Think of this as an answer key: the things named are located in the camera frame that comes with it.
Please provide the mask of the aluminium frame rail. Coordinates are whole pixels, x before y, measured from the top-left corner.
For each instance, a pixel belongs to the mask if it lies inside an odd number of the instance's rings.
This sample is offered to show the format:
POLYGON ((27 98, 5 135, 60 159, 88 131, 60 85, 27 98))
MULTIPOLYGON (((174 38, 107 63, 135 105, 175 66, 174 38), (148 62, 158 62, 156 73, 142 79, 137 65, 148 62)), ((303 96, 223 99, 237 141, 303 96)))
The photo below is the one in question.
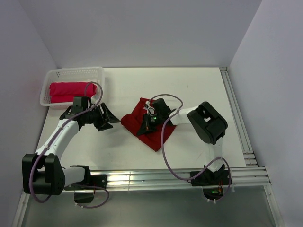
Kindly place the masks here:
POLYGON ((203 187, 175 178, 160 152, 151 151, 122 126, 99 133, 88 127, 63 155, 64 164, 82 161, 94 175, 108 176, 110 199, 97 209, 78 208, 73 191, 46 203, 22 194, 15 227, 283 227, 264 167, 255 159, 226 69, 208 67, 102 68, 104 101, 118 116, 140 97, 167 93, 185 107, 209 101, 228 122, 223 155, 234 183, 216 204, 203 187))

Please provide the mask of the white perforated plastic basket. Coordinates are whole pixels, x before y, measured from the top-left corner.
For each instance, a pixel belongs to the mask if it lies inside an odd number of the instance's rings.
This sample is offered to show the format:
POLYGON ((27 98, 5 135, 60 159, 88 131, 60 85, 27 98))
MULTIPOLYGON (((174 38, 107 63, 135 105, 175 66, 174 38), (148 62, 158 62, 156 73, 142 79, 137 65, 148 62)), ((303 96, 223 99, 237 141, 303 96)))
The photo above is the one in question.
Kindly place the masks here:
POLYGON ((46 74, 42 85, 40 105, 64 109, 72 105, 75 96, 88 96, 98 100, 100 89, 94 84, 89 84, 91 81, 104 87, 105 73, 102 67, 51 70, 46 74))

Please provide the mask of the pink rolled t shirt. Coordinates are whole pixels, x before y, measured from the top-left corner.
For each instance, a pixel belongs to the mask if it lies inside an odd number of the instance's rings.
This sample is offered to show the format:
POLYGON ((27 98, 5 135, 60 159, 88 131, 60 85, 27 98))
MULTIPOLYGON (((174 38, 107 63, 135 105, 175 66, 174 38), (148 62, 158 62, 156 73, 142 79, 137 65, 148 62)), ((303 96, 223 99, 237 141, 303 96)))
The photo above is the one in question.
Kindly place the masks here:
POLYGON ((97 86, 88 82, 55 82, 50 86, 51 103, 72 102, 75 96, 92 97, 97 86))

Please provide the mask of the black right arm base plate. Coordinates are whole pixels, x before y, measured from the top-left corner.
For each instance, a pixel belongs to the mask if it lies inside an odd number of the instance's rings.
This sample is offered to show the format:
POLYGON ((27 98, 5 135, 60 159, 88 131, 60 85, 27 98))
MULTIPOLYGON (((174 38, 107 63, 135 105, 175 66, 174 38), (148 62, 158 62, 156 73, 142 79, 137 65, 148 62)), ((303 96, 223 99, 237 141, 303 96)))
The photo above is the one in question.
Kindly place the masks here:
POLYGON ((190 180, 192 186, 219 186, 229 184, 229 172, 227 170, 219 170, 213 173, 206 170, 197 178, 190 180))

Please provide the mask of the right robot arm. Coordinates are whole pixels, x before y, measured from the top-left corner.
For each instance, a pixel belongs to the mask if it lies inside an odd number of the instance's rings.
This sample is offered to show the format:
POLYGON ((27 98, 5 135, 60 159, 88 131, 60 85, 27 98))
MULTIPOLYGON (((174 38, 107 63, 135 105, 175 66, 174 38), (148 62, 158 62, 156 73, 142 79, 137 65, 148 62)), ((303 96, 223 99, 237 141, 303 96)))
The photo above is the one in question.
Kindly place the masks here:
POLYGON ((158 98, 153 102, 146 101, 143 109, 146 113, 138 136, 156 132, 157 127, 165 122, 172 126, 191 124, 199 138, 208 145, 205 180, 216 184, 221 179, 225 168, 222 144, 228 123, 209 102, 188 109, 170 109, 163 98, 158 98))

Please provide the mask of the dark red t shirt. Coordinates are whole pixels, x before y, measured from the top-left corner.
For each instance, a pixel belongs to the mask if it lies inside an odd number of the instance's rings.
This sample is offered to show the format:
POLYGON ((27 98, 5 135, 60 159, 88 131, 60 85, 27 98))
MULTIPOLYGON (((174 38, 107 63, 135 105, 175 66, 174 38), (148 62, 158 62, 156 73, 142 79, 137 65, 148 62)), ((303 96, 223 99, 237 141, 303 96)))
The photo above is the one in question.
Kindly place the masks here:
POLYGON ((145 108, 148 99, 140 98, 133 111, 121 119, 121 124, 141 142, 155 152, 161 148, 161 130, 172 110, 163 98, 150 101, 154 114, 148 114, 145 108))

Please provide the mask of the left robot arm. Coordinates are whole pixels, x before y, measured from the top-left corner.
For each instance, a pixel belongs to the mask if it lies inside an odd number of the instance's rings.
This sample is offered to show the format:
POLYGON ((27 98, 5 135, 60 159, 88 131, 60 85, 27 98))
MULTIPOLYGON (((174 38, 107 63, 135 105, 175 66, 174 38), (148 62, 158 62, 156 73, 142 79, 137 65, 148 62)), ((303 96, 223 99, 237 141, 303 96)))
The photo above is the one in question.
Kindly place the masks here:
POLYGON ((59 117, 49 139, 33 154, 22 158, 23 190, 31 195, 60 195, 64 188, 76 184, 87 189, 92 184, 88 166, 62 167, 61 157, 73 137, 87 124, 97 131, 112 129, 119 123, 105 103, 93 104, 89 97, 75 97, 59 117))

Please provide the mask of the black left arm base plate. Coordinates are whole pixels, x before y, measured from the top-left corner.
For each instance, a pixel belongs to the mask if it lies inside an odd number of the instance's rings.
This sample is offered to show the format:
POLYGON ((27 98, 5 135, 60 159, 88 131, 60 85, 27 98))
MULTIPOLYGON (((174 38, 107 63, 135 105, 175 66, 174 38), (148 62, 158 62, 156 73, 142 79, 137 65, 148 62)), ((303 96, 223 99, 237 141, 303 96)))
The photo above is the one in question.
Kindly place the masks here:
POLYGON ((74 191, 74 190, 97 190, 98 188, 107 187, 107 175, 91 175, 87 180, 82 182, 77 182, 72 185, 66 186, 64 190, 74 191))

